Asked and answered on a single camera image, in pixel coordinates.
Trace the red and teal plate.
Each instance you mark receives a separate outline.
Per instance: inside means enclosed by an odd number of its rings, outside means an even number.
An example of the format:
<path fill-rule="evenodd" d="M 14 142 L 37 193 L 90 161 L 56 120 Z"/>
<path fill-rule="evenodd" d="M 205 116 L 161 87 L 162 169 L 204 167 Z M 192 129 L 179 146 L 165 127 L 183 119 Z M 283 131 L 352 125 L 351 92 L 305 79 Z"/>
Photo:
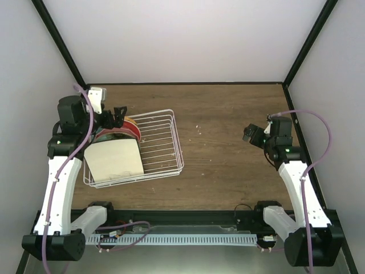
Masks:
<path fill-rule="evenodd" d="M 136 139 L 138 141 L 141 140 L 141 132 L 140 129 L 138 128 L 138 126 L 136 124 L 130 123 L 128 121 L 124 121 L 123 123 L 123 127 L 129 129 L 131 132 L 133 132 L 133 134 L 136 136 Z"/>

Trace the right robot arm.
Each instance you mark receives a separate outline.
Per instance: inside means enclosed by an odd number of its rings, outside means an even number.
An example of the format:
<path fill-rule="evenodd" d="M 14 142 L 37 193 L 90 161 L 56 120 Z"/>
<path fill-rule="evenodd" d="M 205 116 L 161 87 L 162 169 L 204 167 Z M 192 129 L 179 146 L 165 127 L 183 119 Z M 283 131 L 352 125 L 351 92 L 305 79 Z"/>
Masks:
<path fill-rule="evenodd" d="M 263 150 L 288 191 L 294 216 L 280 205 L 265 203 L 253 216 L 261 230 L 269 227 L 283 240 L 287 261 L 294 267 L 331 267 L 342 247 L 342 229 L 332 224 L 310 181 L 308 165 L 299 146 L 293 145 L 292 121 L 275 116 L 267 127 L 249 124 L 243 140 Z"/>

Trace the square cream plate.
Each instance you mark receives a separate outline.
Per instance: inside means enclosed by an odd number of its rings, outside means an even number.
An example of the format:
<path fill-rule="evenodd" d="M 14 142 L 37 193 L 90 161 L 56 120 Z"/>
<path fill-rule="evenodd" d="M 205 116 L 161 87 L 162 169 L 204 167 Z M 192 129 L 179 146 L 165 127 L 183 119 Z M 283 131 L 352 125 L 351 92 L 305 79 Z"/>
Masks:
<path fill-rule="evenodd" d="M 84 159 L 96 183 L 144 174 L 136 139 L 93 143 L 84 151 Z"/>

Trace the pink polka dot plate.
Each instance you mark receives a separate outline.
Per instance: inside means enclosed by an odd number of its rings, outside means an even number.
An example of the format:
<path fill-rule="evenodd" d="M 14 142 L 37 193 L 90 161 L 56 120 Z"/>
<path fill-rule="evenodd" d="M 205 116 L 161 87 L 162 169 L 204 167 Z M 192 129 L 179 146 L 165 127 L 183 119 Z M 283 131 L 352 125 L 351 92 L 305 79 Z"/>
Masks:
<path fill-rule="evenodd" d="M 127 134 L 130 137 L 133 137 L 140 141 L 141 135 L 138 130 L 135 128 L 121 127 L 121 128 L 113 128 L 113 129 L 102 129 L 99 133 L 96 134 L 96 137 L 101 137 L 106 134 Z"/>

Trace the mint green flower plate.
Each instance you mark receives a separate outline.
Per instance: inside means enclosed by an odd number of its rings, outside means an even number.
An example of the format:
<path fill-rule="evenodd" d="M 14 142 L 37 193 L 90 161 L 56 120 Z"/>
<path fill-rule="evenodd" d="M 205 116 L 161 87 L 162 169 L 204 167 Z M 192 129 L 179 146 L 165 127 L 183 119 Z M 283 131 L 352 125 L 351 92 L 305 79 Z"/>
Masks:
<path fill-rule="evenodd" d="M 94 143 L 106 142 L 110 140 L 120 140 L 120 139 L 136 139 L 133 135 L 124 132 L 109 132 L 96 137 Z"/>

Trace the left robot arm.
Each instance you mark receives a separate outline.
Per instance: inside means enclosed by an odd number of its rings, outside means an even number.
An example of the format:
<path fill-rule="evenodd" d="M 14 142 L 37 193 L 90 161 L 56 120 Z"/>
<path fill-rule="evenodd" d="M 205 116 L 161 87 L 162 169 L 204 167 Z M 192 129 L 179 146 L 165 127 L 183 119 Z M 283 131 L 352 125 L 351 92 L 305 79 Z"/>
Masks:
<path fill-rule="evenodd" d="M 59 121 L 47 144 L 48 183 L 42 210 L 32 233 L 22 239 L 22 247 L 38 260 L 78 261 L 84 254 L 86 240 L 99 227 L 105 231 L 116 225 L 111 202 L 92 202 L 75 220 L 71 204 L 76 178 L 83 163 L 90 138 L 100 128 L 121 126 L 126 107 L 113 111 L 89 112 L 90 100 L 72 95 L 59 100 Z"/>

